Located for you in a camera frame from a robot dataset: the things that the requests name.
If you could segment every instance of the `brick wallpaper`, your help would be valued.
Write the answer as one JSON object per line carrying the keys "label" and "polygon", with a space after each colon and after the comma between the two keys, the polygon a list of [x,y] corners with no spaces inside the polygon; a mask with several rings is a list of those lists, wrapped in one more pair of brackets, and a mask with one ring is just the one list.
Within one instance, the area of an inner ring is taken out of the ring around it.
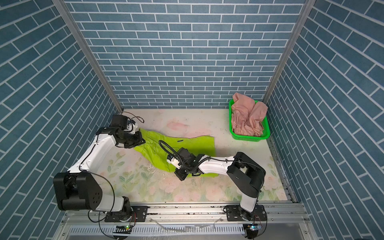
{"label": "brick wallpaper", "polygon": [[384,239],[384,1],[317,0],[268,105],[319,239]]}
{"label": "brick wallpaper", "polygon": [[126,108],[225,108],[261,100],[304,0],[71,1]]}
{"label": "brick wallpaper", "polygon": [[53,176],[114,111],[50,0],[0,1],[0,239],[53,237]]}

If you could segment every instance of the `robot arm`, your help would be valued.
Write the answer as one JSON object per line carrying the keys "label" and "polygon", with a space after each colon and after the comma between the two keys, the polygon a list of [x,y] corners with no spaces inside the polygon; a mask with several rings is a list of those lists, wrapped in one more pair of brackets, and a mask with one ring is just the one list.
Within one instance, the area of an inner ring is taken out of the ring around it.
{"label": "robot arm", "polygon": [[[67,172],[57,173],[53,179],[60,210],[108,211],[112,222],[130,219],[132,208],[129,199],[103,193],[92,175],[97,175],[101,162],[114,146],[132,148],[145,143],[141,132],[136,129],[136,123],[124,115],[114,115],[108,127],[99,128],[92,144],[80,159]],[[265,170],[247,155],[238,152],[231,157],[194,156],[185,148],[176,152],[169,147],[173,153],[162,148],[169,154],[167,161],[176,166],[175,174],[181,181],[188,174],[218,173],[229,176],[243,193],[239,207],[241,216],[247,220],[254,219]]]}
{"label": "robot arm", "polygon": [[135,121],[124,115],[114,115],[108,127],[99,128],[80,159],[67,172],[59,172],[53,179],[60,210],[120,212],[123,221],[131,217],[128,198],[103,193],[92,175],[96,175],[111,148],[132,148],[145,143],[136,129]]}
{"label": "robot arm", "polygon": [[168,153],[167,162],[176,167],[175,174],[181,181],[186,179],[188,174],[199,176],[205,173],[217,173],[229,176],[242,192],[239,209],[242,217],[247,220],[254,218],[255,205],[264,184],[266,172],[246,154],[237,152],[231,157],[210,157],[199,154],[195,157],[185,148],[175,152],[164,141],[159,141],[159,144]]}

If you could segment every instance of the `green basket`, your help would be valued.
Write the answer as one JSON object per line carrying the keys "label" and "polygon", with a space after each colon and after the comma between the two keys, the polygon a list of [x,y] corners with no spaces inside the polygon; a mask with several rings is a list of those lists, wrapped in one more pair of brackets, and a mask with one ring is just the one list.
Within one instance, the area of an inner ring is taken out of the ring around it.
{"label": "green basket", "polygon": [[269,131],[269,125],[268,125],[268,120],[265,117],[264,120],[262,121],[262,125],[264,127],[263,134],[260,137],[255,137],[255,136],[245,136],[245,135],[237,135],[232,131],[232,104],[234,103],[233,99],[229,101],[229,131],[232,134],[232,137],[236,140],[243,140],[243,141],[251,141],[251,142],[258,142],[263,139],[269,138],[271,135],[271,132]]}

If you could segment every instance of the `white table surface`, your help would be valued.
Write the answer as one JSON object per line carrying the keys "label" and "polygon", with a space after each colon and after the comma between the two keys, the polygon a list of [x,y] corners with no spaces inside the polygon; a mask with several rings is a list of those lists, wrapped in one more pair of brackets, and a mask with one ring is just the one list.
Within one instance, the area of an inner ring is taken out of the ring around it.
{"label": "white table surface", "polygon": [[[266,170],[260,200],[287,200],[266,140],[234,140],[229,132],[228,109],[130,109],[145,123],[139,126],[170,137],[215,138],[217,157],[244,152]],[[241,192],[228,176],[188,177],[180,181],[174,173],[155,168],[134,149],[113,148],[98,170],[113,184],[117,196],[131,202],[222,202],[238,201]],[[95,177],[104,191],[110,186]]]}

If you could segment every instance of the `pink cloth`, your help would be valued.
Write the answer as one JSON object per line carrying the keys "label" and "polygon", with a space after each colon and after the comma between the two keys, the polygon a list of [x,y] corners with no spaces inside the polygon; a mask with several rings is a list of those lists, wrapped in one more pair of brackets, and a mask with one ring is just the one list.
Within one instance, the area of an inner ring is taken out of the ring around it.
{"label": "pink cloth", "polygon": [[232,104],[232,130],[238,135],[257,136],[263,134],[264,120],[268,107],[243,94],[235,93]]}

